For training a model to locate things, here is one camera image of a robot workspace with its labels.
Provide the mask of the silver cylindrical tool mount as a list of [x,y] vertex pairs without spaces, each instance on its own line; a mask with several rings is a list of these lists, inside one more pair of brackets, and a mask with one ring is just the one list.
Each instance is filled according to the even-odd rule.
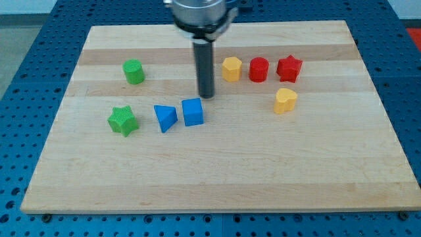
[[174,25],[192,42],[214,42],[238,15],[236,0],[164,0]]

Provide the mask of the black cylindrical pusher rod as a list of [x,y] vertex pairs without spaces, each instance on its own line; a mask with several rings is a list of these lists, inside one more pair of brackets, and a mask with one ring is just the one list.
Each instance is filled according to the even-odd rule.
[[212,43],[193,42],[193,54],[195,59],[199,96],[203,99],[211,99],[215,95],[213,62],[214,57]]

